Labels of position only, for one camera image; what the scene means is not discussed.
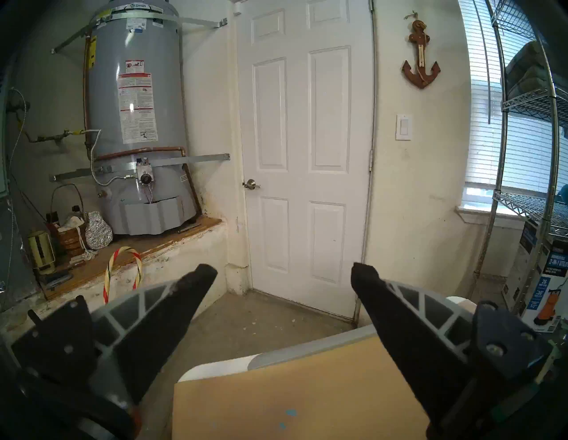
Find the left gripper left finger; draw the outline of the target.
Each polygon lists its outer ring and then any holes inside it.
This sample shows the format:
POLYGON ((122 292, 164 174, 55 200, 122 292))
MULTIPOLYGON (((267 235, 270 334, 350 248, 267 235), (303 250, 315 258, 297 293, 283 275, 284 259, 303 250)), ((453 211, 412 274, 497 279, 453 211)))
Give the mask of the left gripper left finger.
POLYGON ((184 337, 217 271, 140 287, 90 312, 77 295, 11 344, 19 366, 61 386, 137 405, 184 337))

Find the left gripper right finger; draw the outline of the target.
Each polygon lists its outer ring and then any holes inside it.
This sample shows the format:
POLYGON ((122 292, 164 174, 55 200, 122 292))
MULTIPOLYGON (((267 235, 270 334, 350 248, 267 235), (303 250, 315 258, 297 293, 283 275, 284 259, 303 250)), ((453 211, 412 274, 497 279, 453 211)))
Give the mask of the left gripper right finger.
POLYGON ((507 308, 471 312, 436 292, 389 282, 355 262, 351 286, 429 419, 427 437, 513 435, 540 391, 553 346, 507 308))

